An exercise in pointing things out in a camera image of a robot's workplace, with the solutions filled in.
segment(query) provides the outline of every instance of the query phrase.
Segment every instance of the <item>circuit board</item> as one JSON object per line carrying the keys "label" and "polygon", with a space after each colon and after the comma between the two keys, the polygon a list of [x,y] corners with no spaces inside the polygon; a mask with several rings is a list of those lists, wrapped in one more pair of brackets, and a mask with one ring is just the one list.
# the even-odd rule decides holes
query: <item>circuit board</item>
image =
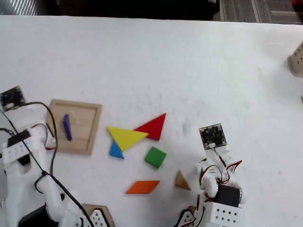
{"label": "circuit board", "polygon": [[204,150],[227,145],[221,124],[203,127],[199,131]]}
{"label": "circuit board", "polygon": [[16,108],[25,103],[24,96],[19,86],[0,94],[0,102],[4,111]]}

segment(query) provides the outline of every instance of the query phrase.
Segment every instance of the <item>purple block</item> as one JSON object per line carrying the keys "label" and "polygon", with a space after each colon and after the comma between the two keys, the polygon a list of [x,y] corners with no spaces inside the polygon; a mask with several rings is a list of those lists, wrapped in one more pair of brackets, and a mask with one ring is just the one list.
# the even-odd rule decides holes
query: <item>purple block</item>
{"label": "purple block", "polygon": [[70,123],[70,117],[68,114],[64,115],[62,123],[63,123],[63,127],[65,130],[67,140],[71,141],[71,123]]}

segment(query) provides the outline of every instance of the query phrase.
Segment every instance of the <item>tangram piece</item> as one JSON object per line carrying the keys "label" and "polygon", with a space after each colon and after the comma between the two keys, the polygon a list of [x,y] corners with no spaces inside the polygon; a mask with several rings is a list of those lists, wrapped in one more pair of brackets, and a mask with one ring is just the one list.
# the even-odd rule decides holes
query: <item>tangram piece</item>
{"label": "tangram piece", "polygon": [[147,122],[146,124],[136,128],[135,131],[142,131],[148,133],[147,138],[153,140],[160,140],[162,128],[164,124],[166,113],[162,114],[161,116]]}
{"label": "tangram piece", "polygon": [[113,144],[112,144],[112,147],[110,148],[109,154],[111,156],[119,157],[119,158],[124,159],[124,156],[122,154],[122,150],[119,148],[118,144],[115,141],[113,141]]}
{"label": "tangram piece", "polygon": [[153,165],[156,168],[159,168],[166,157],[166,153],[152,147],[149,152],[147,153],[145,157],[145,161],[148,162],[149,164]]}
{"label": "tangram piece", "polygon": [[68,141],[71,141],[71,123],[70,123],[70,117],[68,114],[64,115],[63,121],[62,121],[66,138]]}
{"label": "tangram piece", "polygon": [[183,188],[183,189],[186,189],[186,190],[191,190],[188,183],[185,180],[185,177],[183,176],[183,174],[181,173],[180,170],[177,172],[177,176],[176,176],[176,179],[175,179],[175,185],[177,187],[180,187],[180,188]]}
{"label": "tangram piece", "polygon": [[155,187],[159,184],[160,181],[136,181],[126,194],[149,194]]}
{"label": "tangram piece", "polygon": [[134,145],[135,143],[142,140],[148,135],[148,133],[145,132],[114,127],[107,127],[107,129],[109,130],[109,133],[117,142],[122,151],[125,151],[126,149],[130,148],[132,145]]}

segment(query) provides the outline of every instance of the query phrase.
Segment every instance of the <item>wooden tray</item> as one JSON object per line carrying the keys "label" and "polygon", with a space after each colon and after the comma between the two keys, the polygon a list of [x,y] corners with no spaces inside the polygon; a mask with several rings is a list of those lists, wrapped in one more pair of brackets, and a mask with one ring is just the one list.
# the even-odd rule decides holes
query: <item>wooden tray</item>
{"label": "wooden tray", "polygon": [[[91,155],[97,134],[102,105],[53,99],[50,109],[55,118],[58,134],[58,151]],[[68,141],[62,125],[64,115],[69,114],[72,141]],[[50,115],[46,122],[53,130]]]}

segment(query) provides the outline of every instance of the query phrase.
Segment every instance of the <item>white fabric surface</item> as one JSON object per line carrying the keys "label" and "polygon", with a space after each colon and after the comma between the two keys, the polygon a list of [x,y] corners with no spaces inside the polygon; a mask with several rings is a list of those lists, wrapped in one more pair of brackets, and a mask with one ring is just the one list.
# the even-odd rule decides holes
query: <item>white fabric surface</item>
{"label": "white fabric surface", "polygon": [[[291,25],[2,16],[0,91],[21,85],[27,101],[104,105],[92,156],[58,153],[54,173],[82,202],[106,205],[117,227],[171,227],[196,204],[198,128],[219,122],[243,159],[246,226],[300,226],[303,79],[286,59],[302,37]],[[133,129],[162,113],[159,142],[144,139],[125,160],[108,155],[106,126]],[[167,152],[158,170],[143,160],[151,146]],[[192,191],[174,187],[179,169]],[[124,194],[149,179],[161,180],[151,194]]]}

